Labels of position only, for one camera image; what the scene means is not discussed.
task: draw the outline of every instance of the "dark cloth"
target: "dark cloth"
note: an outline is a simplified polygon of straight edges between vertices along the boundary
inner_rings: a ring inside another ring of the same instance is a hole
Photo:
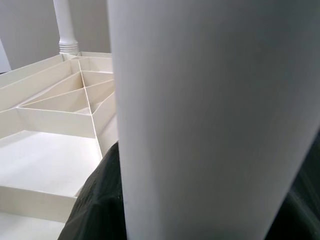
[[[265,240],[320,240],[320,135],[314,140]]]
[[[58,240],[126,240],[119,148],[86,180]]]

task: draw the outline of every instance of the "white baluster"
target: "white baluster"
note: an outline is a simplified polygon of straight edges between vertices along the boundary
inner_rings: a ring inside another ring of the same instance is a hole
[[[69,0],[53,0],[53,4],[60,34],[60,53],[76,55],[79,47],[74,34]]]

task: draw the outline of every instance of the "gray wall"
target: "gray wall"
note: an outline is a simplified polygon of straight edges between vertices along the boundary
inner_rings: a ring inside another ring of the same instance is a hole
[[[70,0],[81,51],[110,52],[106,0]],[[53,0],[0,0],[0,38],[16,69],[59,53]]]

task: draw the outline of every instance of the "foam board wall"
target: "foam board wall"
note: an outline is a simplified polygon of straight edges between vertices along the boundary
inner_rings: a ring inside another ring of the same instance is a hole
[[[57,55],[0,75],[0,239],[57,239],[118,140],[115,115],[110,53]]]

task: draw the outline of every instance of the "white cylinder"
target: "white cylinder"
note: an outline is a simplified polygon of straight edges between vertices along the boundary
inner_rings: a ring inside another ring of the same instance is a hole
[[[60,34],[60,53],[76,55],[79,47],[74,34],[69,0],[53,0],[53,4]]]
[[[109,1],[129,240],[263,240],[320,123],[320,2]]]

